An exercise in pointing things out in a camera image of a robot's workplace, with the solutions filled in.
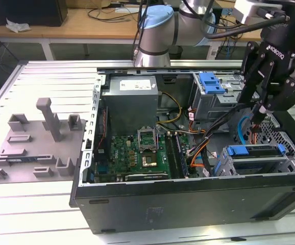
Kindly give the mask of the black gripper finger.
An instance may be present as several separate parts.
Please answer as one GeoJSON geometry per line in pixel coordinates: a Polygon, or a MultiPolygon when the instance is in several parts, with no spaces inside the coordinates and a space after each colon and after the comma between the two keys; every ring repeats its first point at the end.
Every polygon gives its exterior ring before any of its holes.
{"type": "Polygon", "coordinates": [[[261,42],[260,45],[254,41],[248,42],[241,65],[244,87],[238,97],[238,103],[249,103],[262,80],[265,80],[267,86],[275,66],[268,46],[267,42],[261,42]]]}
{"type": "Polygon", "coordinates": [[[259,89],[260,100],[252,111],[251,122],[259,125],[267,114],[287,111],[295,105],[295,78],[286,78],[281,84],[268,84],[259,89]]]}

